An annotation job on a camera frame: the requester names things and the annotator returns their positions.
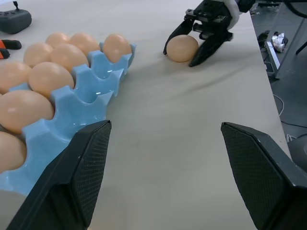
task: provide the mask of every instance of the egg cup slot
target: egg cup slot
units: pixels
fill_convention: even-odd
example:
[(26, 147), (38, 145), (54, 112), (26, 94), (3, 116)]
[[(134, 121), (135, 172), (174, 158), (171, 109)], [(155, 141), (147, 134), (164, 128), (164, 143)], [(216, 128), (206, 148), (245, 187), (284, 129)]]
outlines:
[[(135, 55), (123, 55), (112, 63), (101, 51), (87, 56), (91, 67), (74, 67), (71, 74), (75, 88), (68, 85), (52, 91), (49, 100), (55, 106), (51, 120), (40, 119), (23, 128), (27, 145), (25, 163), (16, 170), (0, 174), (0, 190), (14, 191), (27, 196), (45, 167), (52, 162), (70, 143), (73, 135), (86, 125), (106, 119), (106, 110), (111, 99), (117, 96), (119, 84), (127, 74)], [(31, 90), (28, 83), (13, 88)]]

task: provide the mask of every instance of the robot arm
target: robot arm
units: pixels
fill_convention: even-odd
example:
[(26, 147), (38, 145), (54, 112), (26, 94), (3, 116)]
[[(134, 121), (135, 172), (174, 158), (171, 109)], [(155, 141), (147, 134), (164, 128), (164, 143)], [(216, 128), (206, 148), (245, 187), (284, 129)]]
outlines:
[(203, 0), (196, 9), (186, 11), (184, 21), (168, 38), (163, 53), (167, 54), (166, 46), (173, 37), (187, 35), (193, 30), (200, 33), (199, 37), (204, 42), (189, 66), (199, 65), (224, 42), (232, 39), (233, 34), (228, 30), (238, 22), (240, 14), (249, 11), (254, 3), (255, 0)]

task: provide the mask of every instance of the black textured pad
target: black textured pad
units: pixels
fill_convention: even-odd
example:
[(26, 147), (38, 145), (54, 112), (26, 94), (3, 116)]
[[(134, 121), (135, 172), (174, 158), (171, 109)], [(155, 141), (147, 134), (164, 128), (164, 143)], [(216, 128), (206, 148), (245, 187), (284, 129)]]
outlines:
[(38, 179), (7, 230), (85, 230), (104, 175), (109, 121), (88, 125)]
[(307, 229), (307, 177), (270, 136), (222, 124), (233, 175), (259, 230)]

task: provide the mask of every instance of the orange object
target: orange object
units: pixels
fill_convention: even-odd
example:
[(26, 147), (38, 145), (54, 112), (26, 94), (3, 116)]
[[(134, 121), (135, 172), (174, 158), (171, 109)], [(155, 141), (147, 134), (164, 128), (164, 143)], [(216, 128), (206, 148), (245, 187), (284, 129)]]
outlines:
[(166, 46), (169, 59), (174, 62), (186, 62), (192, 60), (198, 50), (198, 42), (189, 35), (173, 37)]
[(49, 98), (53, 90), (69, 85), (72, 89), (75, 84), (71, 74), (59, 64), (43, 62), (33, 67), (29, 74), (31, 89)]
[(103, 51), (111, 62), (118, 62), (122, 55), (131, 54), (129, 41), (119, 34), (110, 34), (104, 42)]
[(71, 44), (56, 46), (51, 53), (51, 61), (63, 66), (68, 72), (71, 72), (75, 66), (82, 64), (89, 66), (84, 53), (78, 47)]
[(25, 50), (24, 63), (33, 68), (39, 63), (51, 61), (50, 54), (52, 51), (52, 46), (47, 43), (35, 43)]
[(2, 95), (0, 111), (0, 124), (16, 134), (21, 134), (23, 127), (39, 119), (51, 120), (54, 115), (50, 101), (30, 90), (16, 90)]
[(0, 93), (28, 81), (31, 68), (23, 62), (13, 61), (0, 65)]
[(55, 32), (49, 35), (49, 37), (46, 40), (46, 43), (54, 48), (58, 45), (68, 43), (69, 39), (70, 38), (66, 34), (61, 32)]
[(78, 47), (86, 56), (89, 52), (100, 50), (99, 43), (86, 33), (75, 34), (71, 37), (69, 44)]
[(3, 41), (0, 40), (0, 49), (5, 49), (5, 48), (6, 48), (6, 47), (5, 47), (4, 43), (3, 43)]
[(24, 164), (27, 148), (11, 134), (0, 132), (0, 173), (18, 169)]
[(7, 59), (9, 56), (10, 53), (7, 49), (0, 49), (0, 59)]

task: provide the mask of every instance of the white object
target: white object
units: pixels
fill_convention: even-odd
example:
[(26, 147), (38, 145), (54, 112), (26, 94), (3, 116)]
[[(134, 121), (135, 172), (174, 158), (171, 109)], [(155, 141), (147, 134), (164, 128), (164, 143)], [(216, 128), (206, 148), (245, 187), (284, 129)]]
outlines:
[[(93, 230), (256, 229), (233, 179), (221, 123), (253, 127), (289, 151), (248, 13), (231, 30), (234, 39), (200, 66), (162, 54), (185, 11), (200, 2), (62, 0), (59, 7), (27, 0), (22, 9), (35, 26), (7, 37), (24, 46), (9, 60), (22, 60), (28, 45), (55, 31), (98, 41), (120, 33), (138, 45), (108, 108), (112, 131)], [(8, 202), (0, 196), (0, 209)]]
[(279, 35), (273, 35), (272, 37), (274, 48), (280, 53), (283, 52), (285, 46), (283, 39), (284, 33), (281, 33)]
[(239, 21), (239, 17), (241, 14), (236, 0), (215, 0), (215, 1), (222, 1), (229, 10), (232, 20), (230, 21), (230, 24), (227, 29), (230, 30)]

